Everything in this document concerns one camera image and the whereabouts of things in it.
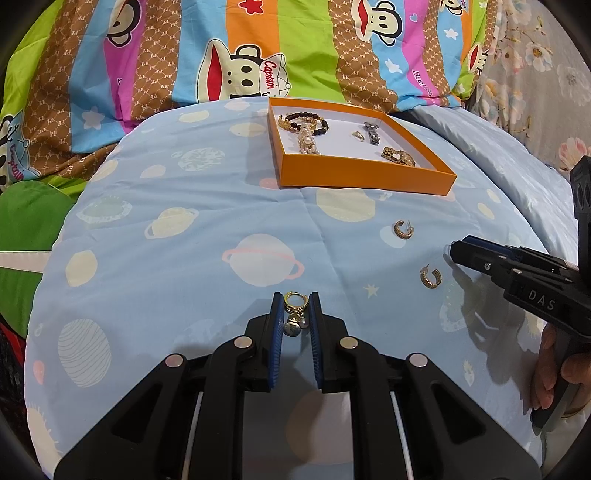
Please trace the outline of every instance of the blue gripper pad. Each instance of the blue gripper pad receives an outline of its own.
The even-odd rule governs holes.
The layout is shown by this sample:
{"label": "blue gripper pad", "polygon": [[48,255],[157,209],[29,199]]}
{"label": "blue gripper pad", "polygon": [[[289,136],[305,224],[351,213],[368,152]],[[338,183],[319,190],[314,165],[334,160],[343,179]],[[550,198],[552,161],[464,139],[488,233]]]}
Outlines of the blue gripper pad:
{"label": "blue gripper pad", "polygon": [[273,319],[273,337],[269,349],[269,387],[275,388],[279,377],[279,363],[281,360],[281,342],[283,341],[283,323],[285,318],[285,305],[283,296],[277,308],[277,315]]}
{"label": "blue gripper pad", "polygon": [[316,317],[316,302],[311,301],[308,307],[310,312],[310,342],[312,344],[312,358],[314,361],[314,376],[316,384],[322,390],[324,384],[324,374],[322,365],[322,348],[320,346],[320,333],[318,331],[318,318]]}

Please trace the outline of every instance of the blue stripe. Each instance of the blue stripe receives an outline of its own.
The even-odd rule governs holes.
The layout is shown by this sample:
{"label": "blue stripe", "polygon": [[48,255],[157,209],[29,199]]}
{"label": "blue stripe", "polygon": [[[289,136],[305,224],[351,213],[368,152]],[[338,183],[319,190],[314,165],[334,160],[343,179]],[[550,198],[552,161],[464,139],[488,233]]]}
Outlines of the blue stripe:
{"label": "blue stripe", "polygon": [[[72,115],[72,152],[89,153],[118,142],[125,133],[115,119],[115,105],[107,74],[103,41],[115,0],[99,0],[74,60],[68,93]],[[104,118],[94,128],[83,117],[95,111]]]}
{"label": "blue stripe", "polygon": [[386,87],[389,90],[394,90],[398,95],[397,106],[400,108],[400,99],[408,96],[420,97],[423,93],[412,83],[408,81],[408,61],[402,54],[402,42],[406,33],[405,23],[407,20],[404,11],[404,0],[390,0],[396,9],[398,15],[402,19],[402,33],[396,38],[396,43],[388,47],[383,43],[379,37],[372,35],[371,43],[375,56],[379,60],[379,75],[385,80]]}
{"label": "blue stripe", "polygon": [[[448,37],[444,30],[453,30],[457,32],[456,39]],[[462,56],[462,48],[464,46],[462,40],[462,19],[460,15],[450,13],[447,8],[439,13],[437,19],[437,36],[439,38],[439,45],[441,46],[441,56],[443,57],[443,70],[445,78],[449,84],[449,88],[453,88],[458,78],[460,77],[460,70],[462,64],[460,57]]]}
{"label": "blue stripe", "polygon": [[173,100],[180,105],[197,103],[195,81],[207,42],[218,38],[228,44],[226,0],[182,0],[181,39]]}

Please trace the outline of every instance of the hoop earring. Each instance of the hoop earring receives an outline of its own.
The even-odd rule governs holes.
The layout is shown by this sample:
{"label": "hoop earring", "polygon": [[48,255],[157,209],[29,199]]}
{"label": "hoop earring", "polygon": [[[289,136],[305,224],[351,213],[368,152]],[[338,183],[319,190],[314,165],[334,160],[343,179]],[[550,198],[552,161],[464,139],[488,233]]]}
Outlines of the hoop earring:
{"label": "hoop earring", "polygon": [[408,221],[408,228],[406,232],[403,232],[400,227],[404,225],[404,220],[399,220],[395,224],[392,225],[392,230],[396,234],[397,237],[401,238],[402,240],[408,240],[412,237],[414,233],[414,227],[410,224],[410,220]]}
{"label": "hoop earring", "polygon": [[438,269],[434,269],[433,272],[433,276],[435,277],[435,283],[433,283],[431,280],[429,280],[427,278],[427,274],[429,273],[429,264],[427,264],[426,267],[423,267],[421,269],[421,282],[423,282],[423,285],[425,285],[427,288],[437,288],[439,285],[441,285],[441,272]]}

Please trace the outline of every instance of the orange box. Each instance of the orange box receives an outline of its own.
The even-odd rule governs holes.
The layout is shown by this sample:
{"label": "orange box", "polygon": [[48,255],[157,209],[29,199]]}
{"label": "orange box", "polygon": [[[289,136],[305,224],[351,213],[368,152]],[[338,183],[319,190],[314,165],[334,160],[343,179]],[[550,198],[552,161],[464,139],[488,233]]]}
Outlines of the orange box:
{"label": "orange box", "polygon": [[[322,155],[300,154],[296,148],[297,135],[277,125],[280,114],[285,116],[295,112],[317,113],[328,122],[328,133],[314,137]],[[358,187],[447,195],[456,180],[456,174],[441,158],[382,112],[342,103],[271,97],[268,120],[282,186]],[[371,145],[363,120],[379,125],[380,145]],[[338,137],[335,136],[336,129],[340,129]],[[353,131],[363,133],[363,145],[351,135]],[[419,167],[384,160],[380,153],[385,146],[410,153]],[[324,154],[331,150],[334,155]],[[343,156],[355,151],[363,151],[372,159]]]}

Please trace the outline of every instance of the pink stripe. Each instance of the pink stripe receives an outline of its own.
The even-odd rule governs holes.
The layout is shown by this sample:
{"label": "pink stripe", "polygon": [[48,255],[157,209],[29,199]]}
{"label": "pink stripe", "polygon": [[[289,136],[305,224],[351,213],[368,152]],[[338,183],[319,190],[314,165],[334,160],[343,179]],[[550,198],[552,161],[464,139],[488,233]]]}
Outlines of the pink stripe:
{"label": "pink stripe", "polygon": [[[423,50],[425,49],[425,35],[423,34],[423,22],[429,7],[429,0],[404,0],[404,41],[402,42],[402,54],[408,62],[407,79],[423,92],[423,97],[428,105],[441,105],[439,91],[429,78],[425,64],[423,63]],[[417,21],[410,17],[416,14]]]}
{"label": "pink stripe", "polygon": [[131,107],[139,44],[145,25],[146,0],[138,1],[141,7],[141,16],[138,25],[131,33],[130,42],[124,47],[116,47],[108,38],[103,42],[107,73],[111,82],[111,95],[115,104],[115,115],[126,134],[138,125],[137,122],[131,120]]}

